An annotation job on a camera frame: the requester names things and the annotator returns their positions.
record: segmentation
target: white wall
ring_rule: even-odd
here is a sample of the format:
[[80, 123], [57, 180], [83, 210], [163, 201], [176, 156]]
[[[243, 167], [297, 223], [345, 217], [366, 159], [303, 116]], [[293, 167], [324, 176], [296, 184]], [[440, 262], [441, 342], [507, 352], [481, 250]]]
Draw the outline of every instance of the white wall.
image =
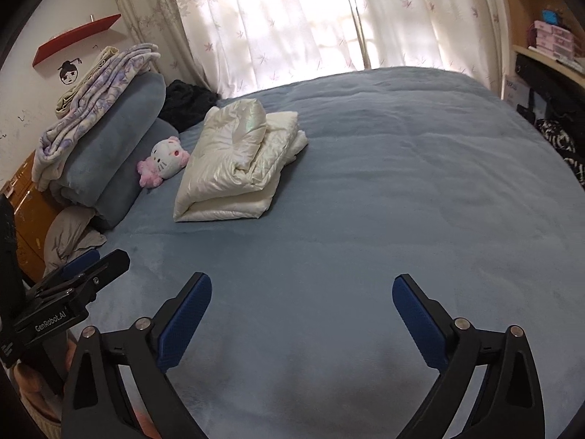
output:
[[117, 14], [115, 0], [43, 0], [28, 20], [0, 68], [0, 187], [34, 150], [40, 134], [57, 117], [57, 99], [67, 90], [59, 78], [65, 60], [75, 63], [79, 76], [106, 45], [132, 45], [120, 18], [111, 29], [86, 38], [32, 67], [37, 48], [53, 36], [95, 19]]

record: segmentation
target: blue rubber pad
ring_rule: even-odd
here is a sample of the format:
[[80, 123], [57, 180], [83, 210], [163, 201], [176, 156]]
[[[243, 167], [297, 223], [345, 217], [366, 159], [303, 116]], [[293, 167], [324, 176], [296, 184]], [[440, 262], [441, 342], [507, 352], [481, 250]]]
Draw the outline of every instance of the blue rubber pad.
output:
[[156, 365], [166, 373], [177, 366], [211, 301], [211, 279], [203, 274], [159, 336]]
[[444, 371], [449, 364], [445, 337], [402, 277], [394, 280], [392, 300], [426, 365]]
[[61, 270], [61, 277], [65, 280], [71, 280], [77, 274], [83, 272], [97, 261], [99, 261], [98, 250], [90, 249], [88, 252], [83, 253], [81, 256], [73, 259], [69, 264], [64, 266]]

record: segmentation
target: folded white jacket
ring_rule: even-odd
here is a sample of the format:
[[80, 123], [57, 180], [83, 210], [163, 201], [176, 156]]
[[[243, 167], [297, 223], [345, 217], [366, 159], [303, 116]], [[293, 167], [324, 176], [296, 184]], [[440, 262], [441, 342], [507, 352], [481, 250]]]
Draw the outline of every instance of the folded white jacket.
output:
[[266, 114], [256, 99], [212, 108], [183, 172], [174, 220], [259, 218], [280, 171], [307, 142], [296, 112]]

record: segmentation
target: hello kitty plush toy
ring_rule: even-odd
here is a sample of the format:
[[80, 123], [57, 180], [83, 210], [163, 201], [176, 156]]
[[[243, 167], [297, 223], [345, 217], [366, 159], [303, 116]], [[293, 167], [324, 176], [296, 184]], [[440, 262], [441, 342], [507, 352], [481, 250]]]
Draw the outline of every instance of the hello kitty plush toy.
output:
[[142, 188], [159, 187], [186, 167], [189, 152], [183, 150], [177, 137], [169, 137], [158, 142], [150, 152], [150, 157], [139, 161], [136, 169], [140, 174]]

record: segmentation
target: wooden headboard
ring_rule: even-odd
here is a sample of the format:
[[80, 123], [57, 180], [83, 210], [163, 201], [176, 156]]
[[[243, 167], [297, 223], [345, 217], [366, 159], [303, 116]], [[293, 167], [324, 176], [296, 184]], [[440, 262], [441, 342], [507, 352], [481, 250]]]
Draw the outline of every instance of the wooden headboard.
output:
[[40, 192], [31, 180], [34, 153], [28, 156], [2, 193], [14, 207], [18, 265], [34, 282], [43, 278], [45, 237], [51, 223], [63, 209], [48, 191]]

